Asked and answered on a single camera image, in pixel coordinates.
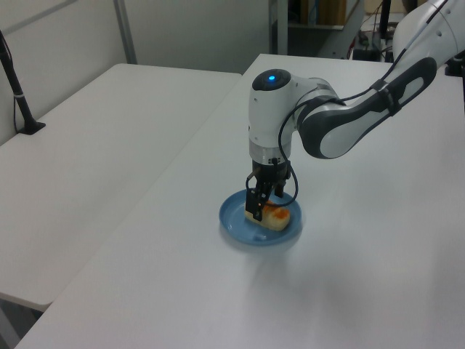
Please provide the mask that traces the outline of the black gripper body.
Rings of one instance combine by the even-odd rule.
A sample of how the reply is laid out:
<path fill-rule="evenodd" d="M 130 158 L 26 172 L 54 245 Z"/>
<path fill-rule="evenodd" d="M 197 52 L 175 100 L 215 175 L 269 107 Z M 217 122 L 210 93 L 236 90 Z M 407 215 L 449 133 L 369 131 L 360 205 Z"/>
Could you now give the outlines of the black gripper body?
<path fill-rule="evenodd" d="M 265 165 L 252 161 L 252 170 L 255 174 L 256 184 L 258 182 L 268 182 L 271 184 L 272 189 L 275 189 L 275 184 L 278 182 L 286 183 L 291 176 L 291 165 L 288 162 L 277 163 L 275 161 Z"/>

